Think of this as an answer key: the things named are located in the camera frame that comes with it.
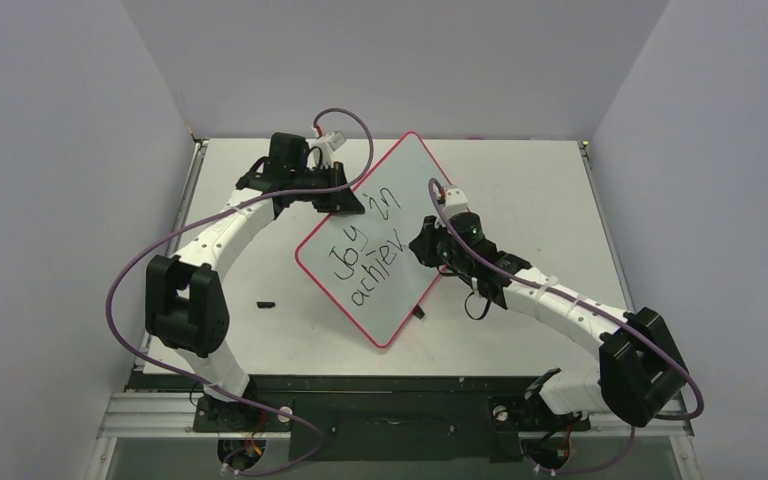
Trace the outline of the red framed whiteboard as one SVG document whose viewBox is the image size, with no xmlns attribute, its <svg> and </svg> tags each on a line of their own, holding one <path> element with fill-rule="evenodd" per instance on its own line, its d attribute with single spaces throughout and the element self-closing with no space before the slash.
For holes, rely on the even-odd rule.
<svg viewBox="0 0 768 480">
<path fill-rule="evenodd" d="M 408 247 L 435 212 L 431 179 L 450 183 L 423 139 L 405 133 L 354 186 L 364 213 L 327 216 L 295 251 L 298 266 L 381 349 L 439 277 Z"/>
</svg>

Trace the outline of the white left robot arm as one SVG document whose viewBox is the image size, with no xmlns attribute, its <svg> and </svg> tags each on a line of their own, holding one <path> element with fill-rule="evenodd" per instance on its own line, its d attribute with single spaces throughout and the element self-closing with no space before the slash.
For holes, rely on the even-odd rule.
<svg viewBox="0 0 768 480">
<path fill-rule="evenodd" d="M 219 416 L 232 429 L 258 416 L 253 383 L 226 342 L 230 313 L 222 279 L 245 247 L 294 202 L 324 214 L 362 214 L 334 153 L 341 132 L 313 140 L 275 133 L 266 156 L 236 182 L 224 217 L 211 221 L 172 256 L 157 255 L 146 268 L 146 329 L 176 351 L 205 392 L 220 401 Z"/>
</svg>

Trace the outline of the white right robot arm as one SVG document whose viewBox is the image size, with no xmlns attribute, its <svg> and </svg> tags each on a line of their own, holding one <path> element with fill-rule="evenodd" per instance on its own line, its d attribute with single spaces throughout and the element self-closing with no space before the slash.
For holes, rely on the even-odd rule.
<svg viewBox="0 0 768 480">
<path fill-rule="evenodd" d="M 597 361 L 585 370 L 554 368 L 528 387 L 526 418 L 548 427 L 561 416 L 610 412 L 644 427 L 686 385 L 687 368 L 665 319 L 650 308 L 625 311 L 588 299 L 488 240 L 477 214 L 455 215 L 446 229 L 429 215 L 409 248 L 429 268 L 444 267 L 504 310 L 561 333 Z"/>
</svg>

